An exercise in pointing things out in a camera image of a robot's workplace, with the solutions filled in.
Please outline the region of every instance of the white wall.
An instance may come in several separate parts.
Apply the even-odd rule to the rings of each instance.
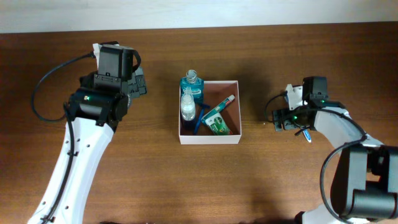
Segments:
[[[398,0],[2,0],[0,32],[398,21]]]

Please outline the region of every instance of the white box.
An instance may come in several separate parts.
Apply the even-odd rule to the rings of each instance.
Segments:
[[[205,81],[204,103],[210,105],[210,109],[205,110],[205,114],[220,104],[230,95],[235,95],[235,100],[228,105],[221,115],[225,123],[233,132],[229,136],[215,136],[210,128],[201,124],[197,135],[193,135],[191,131],[183,129],[181,124],[181,88],[178,100],[178,135],[181,144],[238,144],[242,136],[241,107],[239,103],[239,87],[238,81]],[[197,118],[199,117],[201,108],[197,107]]]

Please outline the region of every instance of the bottle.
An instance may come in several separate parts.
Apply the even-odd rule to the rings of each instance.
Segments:
[[[196,103],[203,103],[203,89],[205,82],[198,78],[196,71],[189,70],[187,76],[180,81],[181,95],[184,94],[187,87],[191,87],[193,99]]]
[[[182,125],[186,130],[195,129],[195,115],[195,102],[193,100],[191,87],[188,86],[185,90],[185,93],[181,97],[181,119]]]

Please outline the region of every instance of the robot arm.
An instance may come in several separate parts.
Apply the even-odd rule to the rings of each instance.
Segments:
[[[362,139],[341,152],[328,202],[332,211],[320,205],[299,213],[296,222],[367,223],[398,217],[398,179],[393,175],[398,171],[398,147],[384,146],[350,122],[345,107],[328,100],[324,77],[304,78],[302,86],[288,85],[284,96],[289,108],[273,111],[276,131],[309,128],[321,132],[333,147]],[[379,181],[367,181],[367,172],[380,176]]]
[[[109,44],[93,47],[98,71],[80,78],[81,87],[65,107],[68,123],[61,153],[43,199],[28,224],[82,223],[101,156],[132,99],[147,93],[144,72],[139,66],[141,58],[134,49]]]

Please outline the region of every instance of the table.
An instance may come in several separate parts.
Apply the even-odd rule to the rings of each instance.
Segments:
[[[287,84],[326,76],[332,100],[373,137],[398,145],[398,23],[209,29],[105,30],[0,35],[0,217],[25,223],[57,161],[65,122],[30,110],[36,83],[54,66],[117,40],[142,57],[148,94],[134,100],[96,171],[83,223],[278,223],[318,207],[318,178],[333,149],[311,132],[264,124],[263,107]],[[238,145],[182,146],[178,85],[188,69],[204,80],[238,80]],[[84,59],[54,73],[37,94],[44,116],[96,70]],[[271,109],[285,106],[277,101]],[[337,158],[326,173],[329,191]]]

